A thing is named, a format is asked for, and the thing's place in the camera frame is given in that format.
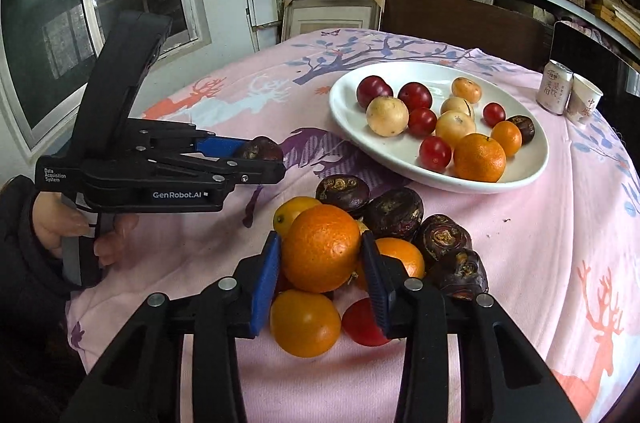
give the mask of table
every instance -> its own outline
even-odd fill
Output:
[[[346,71],[386,60],[446,64],[501,86],[545,129],[546,171],[526,188],[475,196],[410,183],[373,162],[341,137],[330,119],[328,92]],[[445,213],[468,229],[492,294],[545,358],[583,420],[599,421],[640,363],[640,312],[633,308],[640,298],[640,181],[602,116],[580,131],[537,106],[540,78],[479,50],[341,29],[295,37],[162,100],[144,117],[282,143],[286,177],[275,186],[238,186],[220,213],[142,215],[124,259],[70,302],[70,344],[90,369],[148,294],[199,293],[261,250],[273,212],[285,200],[312,195],[327,175],[353,173],[374,196],[408,185],[422,196],[425,216]],[[363,295],[341,288],[338,311]],[[190,343],[183,380],[190,377]],[[450,341],[450,353],[454,345]],[[249,421],[390,422],[403,355],[404,342],[370,349],[345,335],[325,355],[307,360],[281,351],[267,329],[256,340],[239,340]],[[452,376],[455,423],[460,381]],[[181,406],[183,421],[190,421],[188,386]]]

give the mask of white cup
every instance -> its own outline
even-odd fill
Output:
[[[574,73],[574,83],[564,115],[571,123],[583,128],[596,110],[600,98],[602,98],[602,91],[599,88],[580,74]]]

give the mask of can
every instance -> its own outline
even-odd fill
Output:
[[[542,82],[536,95],[539,106],[556,116],[562,116],[571,94],[574,73],[555,60],[549,60],[542,73]]]

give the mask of metal bolt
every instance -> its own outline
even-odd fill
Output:
[[[404,287],[409,291],[420,291],[422,289],[422,281],[419,278],[409,277],[404,281]]]
[[[235,289],[237,285],[238,281],[233,277],[221,278],[218,282],[218,287],[222,289],[222,291],[231,291],[232,289]]]
[[[476,302],[483,308],[490,308],[494,305],[494,298],[487,293],[481,293],[476,297]]]
[[[157,308],[164,304],[164,295],[162,293],[153,293],[149,295],[149,298],[146,299],[146,303],[149,304],[153,308]]]

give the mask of oval white plate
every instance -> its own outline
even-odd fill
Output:
[[[536,135],[531,143],[522,147],[513,158],[508,159],[504,174],[497,183],[479,183],[454,177],[452,162],[444,174],[421,168],[418,163],[420,140],[408,132],[385,138],[375,134],[367,125],[366,114],[356,102],[356,89],[370,74],[384,78],[394,90],[394,96],[398,96],[400,88],[405,83],[423,83],[429,87],[433,95],[431,108],[438,117],[442,102],[450,96],[451,82],[459,76],[464,76],[482,88],[482,99],[474,106],[477,132],[491,133],[491,129],[482,120],[482,109],[487,103],[495,101],[504,107],[507,118],[516,114],[529,116],[536,127]],[[329,95],[329,107],[332,116],[349,139],[377,162],[418,183],[450,192],[496,194],[526,186],[542,174],[549,158],[545,132],[523,104],[493,83],[451,67],[424,62],[384,62],[360,67],[348,72],[335,83]]]

